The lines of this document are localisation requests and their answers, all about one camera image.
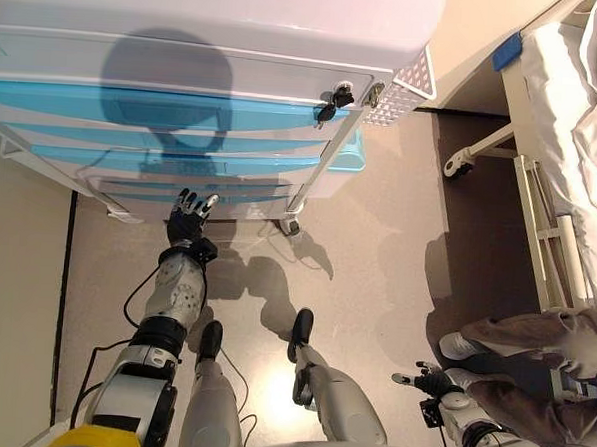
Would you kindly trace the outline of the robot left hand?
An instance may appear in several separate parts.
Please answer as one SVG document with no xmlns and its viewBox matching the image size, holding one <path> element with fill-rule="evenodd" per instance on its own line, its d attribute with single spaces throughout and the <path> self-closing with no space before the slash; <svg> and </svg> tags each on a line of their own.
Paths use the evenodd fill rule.
<svg viewBox="0 0 597 447">
<path fill-rule="evenodd" d="M 218 194 L 211 194 L 204 199 L 188 188 L 182 189 L 166 221 L 169 244 L 199 240 L 202 237 L 204 224 L 219 199 Z"/>
</svg>

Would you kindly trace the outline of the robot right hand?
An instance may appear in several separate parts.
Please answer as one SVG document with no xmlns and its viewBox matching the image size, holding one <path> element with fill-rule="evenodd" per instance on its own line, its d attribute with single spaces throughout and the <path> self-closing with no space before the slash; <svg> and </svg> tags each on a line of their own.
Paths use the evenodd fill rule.
<svg viewBox="0 0 597 447">
<path fill-rule="evenodd" d="M 415 367 L 420 371 L 418 375 L 394 373 L 391 380 L 396 384 L 417 388 L 433 398 L 442 398 L 446 394 L 464 391 L 453 383 L 440 366 L 434 363 L 418 360 L 415 362 Z"/>
</svg>

